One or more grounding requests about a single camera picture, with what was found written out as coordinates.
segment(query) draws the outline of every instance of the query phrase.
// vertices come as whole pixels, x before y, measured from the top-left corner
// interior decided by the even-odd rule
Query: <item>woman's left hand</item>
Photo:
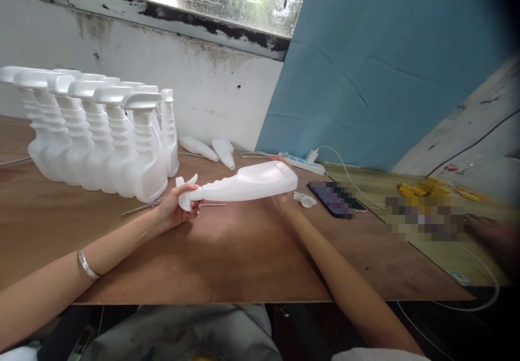
[[[160,231],[171,230],[185,221],[195,219],[199,213],[199,204],[204,201],[192,201],[191,211],[179,207],[179,196],[185,192],[195,191],[198,185],[184,184],[173,188],[163,202],[155,209],[158,216]]]

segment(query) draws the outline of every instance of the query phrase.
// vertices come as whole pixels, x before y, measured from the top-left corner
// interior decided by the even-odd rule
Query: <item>metal tool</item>
[[[165,198],[156,199],[156,200],[154,200],[152,202],[149,202],[146,205],[143,205],[142,207],[139,207],[139,208],[133,209],[131,211],[125,212],[124,214],[121,214],[121,216],[129,215],[131,213],[141,211],[142,209],[157,207],[159,204],[162,203],[162,201],[164,199]],[[225,204],[201,204],[201,205],[199,205],[199,207],[224,207],[224,206],[225,206]]]

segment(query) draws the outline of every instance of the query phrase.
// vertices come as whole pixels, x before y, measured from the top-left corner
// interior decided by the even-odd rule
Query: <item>white sleeve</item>
[[[404,350],[355,347],[336,354],[332,357],[332,361],[429,361],[429,359]]]
[[[0,361],[38,361],[36,349],[28,346],[17,347],[0,355]]]

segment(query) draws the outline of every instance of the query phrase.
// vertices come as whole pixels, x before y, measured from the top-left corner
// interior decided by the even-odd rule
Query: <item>power strip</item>
[[[325,168],[323,167],[323,165],[320,165],[319,163],[307,162],[303,158],[298,158],[294,155],[289,155],[287,153],[278,153],[278,155],[282,156],[288,163],[295,167],[308,170],[318,175],[325,175]]]

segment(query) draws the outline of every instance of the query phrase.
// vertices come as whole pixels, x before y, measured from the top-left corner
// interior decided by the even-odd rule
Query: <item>smartphone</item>
[[[309,189],[336,218],[352,219],[355,212],[368,212],[368,208],[352,197],[341,184],[334,181],[310,182]]]

